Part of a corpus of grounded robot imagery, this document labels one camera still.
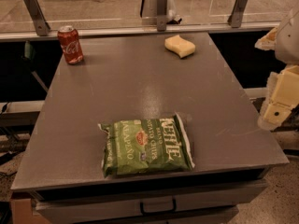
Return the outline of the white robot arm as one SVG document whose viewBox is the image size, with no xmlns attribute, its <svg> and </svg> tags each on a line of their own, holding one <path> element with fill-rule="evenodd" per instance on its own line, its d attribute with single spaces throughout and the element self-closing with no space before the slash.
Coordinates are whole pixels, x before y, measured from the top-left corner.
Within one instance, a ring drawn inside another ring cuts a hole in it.
<svg viewBox="0 0 299 224">
<path fill-rule="evenodd" d="M 258 39 L 254 47 L 273 50 L 286 67 L 271 72 L 266 84 L 258 125 L 273 131 L 280 127 L 299 105 L 299 6 L 293 7 L 279 26 Z"/>
</svg>

